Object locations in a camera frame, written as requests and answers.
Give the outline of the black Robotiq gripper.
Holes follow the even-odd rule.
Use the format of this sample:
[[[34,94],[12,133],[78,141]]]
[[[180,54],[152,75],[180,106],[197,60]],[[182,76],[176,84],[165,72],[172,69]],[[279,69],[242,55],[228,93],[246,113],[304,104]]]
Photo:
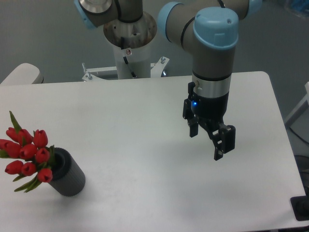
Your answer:
[[[210,130],[208,134],[215,147],[215,161],[235,148],[236,128],[223,123],[228,96],[227,93],[218,98],[205,98],[194,93],[191,97],[192,102],[185,99],[183,103],[183,118],[187,120],[189,136],[192,138],[198,135],[197,116]]]

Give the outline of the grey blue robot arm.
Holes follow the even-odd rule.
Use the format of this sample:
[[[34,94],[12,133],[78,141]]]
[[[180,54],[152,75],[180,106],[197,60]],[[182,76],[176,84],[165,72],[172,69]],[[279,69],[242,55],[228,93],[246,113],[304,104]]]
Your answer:
[[[235,147],[236,129],[223,121],[227,109],[239,21],[256,13],[260,0],[169,2],[153,18],[140,0],[76,0],[83,22],[102,27],[114,48],[119,79],[151,75],[147,45],[157,32],[193,58],[192,81],[183,104],[190,136],[203,128],[212,140],[214,159]]]

